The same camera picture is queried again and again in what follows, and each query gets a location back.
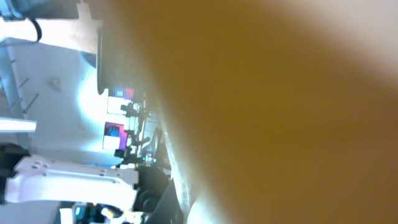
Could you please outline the beige plastic pouch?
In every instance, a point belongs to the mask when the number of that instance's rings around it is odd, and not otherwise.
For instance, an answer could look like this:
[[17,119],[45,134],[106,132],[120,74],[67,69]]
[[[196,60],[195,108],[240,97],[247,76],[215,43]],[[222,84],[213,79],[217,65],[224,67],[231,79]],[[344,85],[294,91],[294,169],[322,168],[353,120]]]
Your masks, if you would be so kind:
[[397,222],[396,1],[121,1],[191,223]]

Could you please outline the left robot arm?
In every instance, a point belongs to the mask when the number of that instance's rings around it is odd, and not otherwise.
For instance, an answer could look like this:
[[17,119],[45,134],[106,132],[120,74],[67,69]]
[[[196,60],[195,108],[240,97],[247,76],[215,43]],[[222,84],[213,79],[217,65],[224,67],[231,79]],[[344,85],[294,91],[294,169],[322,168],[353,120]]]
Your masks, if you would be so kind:
[[154,166],[112,169],[56,161],[13,143],[1,144],[1,203],[90,203],[113,223],[151,213],[170,178]]

